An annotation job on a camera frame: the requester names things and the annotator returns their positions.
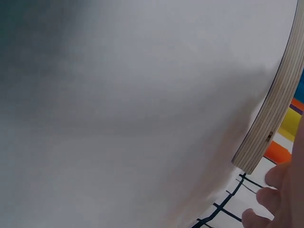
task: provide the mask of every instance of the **yellow object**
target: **yellow object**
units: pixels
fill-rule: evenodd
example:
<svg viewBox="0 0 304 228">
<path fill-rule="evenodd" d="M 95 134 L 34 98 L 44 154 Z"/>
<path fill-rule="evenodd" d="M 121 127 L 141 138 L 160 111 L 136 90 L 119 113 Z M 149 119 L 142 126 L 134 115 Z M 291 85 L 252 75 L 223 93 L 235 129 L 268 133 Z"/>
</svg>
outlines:
<svg viewBox="0 0 304 228">
<path fill-rule="evenodd" d="M 299 113 L 292 110 L 291 108 L 288 108 L 278 132 L 288 140 L 294 141 L 300 119 L 301 115 Z"/>
</svg>

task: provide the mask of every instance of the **white board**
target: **white board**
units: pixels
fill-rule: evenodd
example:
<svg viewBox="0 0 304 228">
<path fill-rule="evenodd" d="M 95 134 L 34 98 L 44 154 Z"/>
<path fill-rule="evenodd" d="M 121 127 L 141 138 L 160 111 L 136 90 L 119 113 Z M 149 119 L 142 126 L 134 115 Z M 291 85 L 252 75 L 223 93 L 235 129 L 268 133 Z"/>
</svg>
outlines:
<svg viewBox="0 0 304 228">
<path fill-rule="evenodd" d="M 0 54 L 1 227 L 185 227 L 276 74 L 296 0 L 32 1 Z"/>
</svg>

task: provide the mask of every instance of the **blue object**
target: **blue object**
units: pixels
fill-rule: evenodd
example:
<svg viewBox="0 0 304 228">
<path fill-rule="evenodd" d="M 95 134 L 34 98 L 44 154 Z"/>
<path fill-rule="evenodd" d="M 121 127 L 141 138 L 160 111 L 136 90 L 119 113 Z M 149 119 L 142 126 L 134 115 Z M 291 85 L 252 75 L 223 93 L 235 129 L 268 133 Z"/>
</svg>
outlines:
<svg viewBox="0 0 304 228">
<path fill-rule="evenodd" d="M 304 71 L 300 78 L 300 83 L 295 91 L 294 98 L 304 104 Z"/>
</svg>

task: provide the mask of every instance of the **orange object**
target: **orange object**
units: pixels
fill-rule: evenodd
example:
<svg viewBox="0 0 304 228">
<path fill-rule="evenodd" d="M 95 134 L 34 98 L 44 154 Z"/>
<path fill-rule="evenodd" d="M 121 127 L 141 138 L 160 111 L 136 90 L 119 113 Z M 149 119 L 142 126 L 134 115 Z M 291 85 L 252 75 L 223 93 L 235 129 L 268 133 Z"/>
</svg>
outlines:
<svg viewBox="0 0 304 228">
<path fill-rule="evenodd" d="M 302 102 L 293 98 L 292 101 L 291 101 L 291 104 L 304 112 L 304 104 Z"/>
<path fill-rule="evenodd" d="M 291 153 L 274 141 L 270 143 L 264 156 L 276 164 L 291 161 Z"/>
</svg>

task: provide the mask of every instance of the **plywood edge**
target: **plywood edge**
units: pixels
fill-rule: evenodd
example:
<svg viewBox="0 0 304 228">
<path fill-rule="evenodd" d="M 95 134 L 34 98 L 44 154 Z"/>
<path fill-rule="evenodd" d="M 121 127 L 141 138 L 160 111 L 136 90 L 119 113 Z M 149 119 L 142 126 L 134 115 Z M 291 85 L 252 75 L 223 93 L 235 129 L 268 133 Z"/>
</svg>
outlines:
<svg viewBox="0 0 304 228">
<path fill-rule="evenodd" d="M 251 174 L 291 103 L 304 66 L 304 0 L 298 0 L 290 37 L 270 90 L 232 163 Z"/>
</svg>

